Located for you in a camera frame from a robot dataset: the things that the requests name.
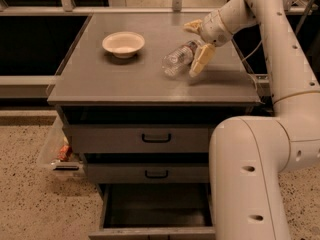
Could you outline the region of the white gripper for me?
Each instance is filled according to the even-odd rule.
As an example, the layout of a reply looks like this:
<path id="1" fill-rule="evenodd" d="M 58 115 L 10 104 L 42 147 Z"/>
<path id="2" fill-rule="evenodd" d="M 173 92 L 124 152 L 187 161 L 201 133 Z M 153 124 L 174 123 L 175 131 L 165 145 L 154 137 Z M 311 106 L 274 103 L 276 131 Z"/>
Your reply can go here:
<path id="1" fill-rule="evenodd" d="M 215 54 L 216 47 L 229 42 L 233 34 L 228 28 L 229 14 L 224 9 L 213 10 L 207 16 L 183 25 L 183 30 L 199 35 L 207 43 L 196 49 L 189 71 L 191 77 L 199 75 Z"/>

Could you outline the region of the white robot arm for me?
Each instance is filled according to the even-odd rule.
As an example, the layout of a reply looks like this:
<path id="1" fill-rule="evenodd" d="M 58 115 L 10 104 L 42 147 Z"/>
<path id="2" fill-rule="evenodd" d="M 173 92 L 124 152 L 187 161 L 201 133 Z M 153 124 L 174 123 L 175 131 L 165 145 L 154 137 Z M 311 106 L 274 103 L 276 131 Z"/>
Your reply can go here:
<path id="1" fill-rule="evenodd" d="M 230 0 L 185 24 L 201 37 L 189 71 L 197 76 L 215 49 L 258 25 L 274 114 L 221 122 L 209 146 L 216 240 L 291 240 L 278 184 L 281 172 L 318 162 L 320 85 L 293 32 L 284 0 Z"/>

